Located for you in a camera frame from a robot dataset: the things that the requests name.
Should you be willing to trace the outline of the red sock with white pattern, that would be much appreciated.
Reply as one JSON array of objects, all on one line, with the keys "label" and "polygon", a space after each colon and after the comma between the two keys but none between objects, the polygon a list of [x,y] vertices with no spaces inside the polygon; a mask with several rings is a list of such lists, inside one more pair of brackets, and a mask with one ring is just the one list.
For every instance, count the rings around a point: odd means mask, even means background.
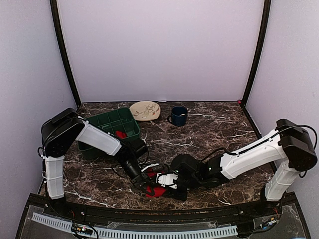
[{"label": "red sock with white pattern", "polygon": [[127,134],[121,131],[115,131],[115,137],[123,140],[127,138]]}]

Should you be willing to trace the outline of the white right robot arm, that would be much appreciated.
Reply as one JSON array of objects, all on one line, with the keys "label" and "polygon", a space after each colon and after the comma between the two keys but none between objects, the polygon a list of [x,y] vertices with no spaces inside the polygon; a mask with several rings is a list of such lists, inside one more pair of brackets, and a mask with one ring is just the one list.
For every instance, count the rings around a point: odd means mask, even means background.
[{"label": "white right robot arm", "polygon": [[308,125],[297,125],[287,119],[278,120],[276,125],[263,138],[234,152],[221,147],[201,160],[189,154],[178,155],[160,184],[183,193],[199,187],[214,188],[254,168],[280,161],[275,175],[266,183],[264,197],[254,206],[257,215],[267,215],[297,176],[312,169],[318,161],[315,153],[318,137],[311,140]]}]

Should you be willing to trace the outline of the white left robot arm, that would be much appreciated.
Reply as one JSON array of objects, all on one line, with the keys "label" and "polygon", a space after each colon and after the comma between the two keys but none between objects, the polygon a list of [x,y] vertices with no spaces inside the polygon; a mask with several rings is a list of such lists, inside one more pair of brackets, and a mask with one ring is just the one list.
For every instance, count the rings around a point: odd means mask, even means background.
[{"label": "white left robot arm", "polygon": [[138,163],[138,159],[148,152],[141,139],[120,139],[91,124],[73,108],[67,108],[45,122],[41,137],[42,146],[37,153],[44,163],[42,176],[46,180],[46,193],[53,200],[50,207],[59,217],[70,213],[70,205],[61,199],[64,197],[63,163],[75,141],[115,157],[135,187],[149,196],[154,195],[152,182]]}]

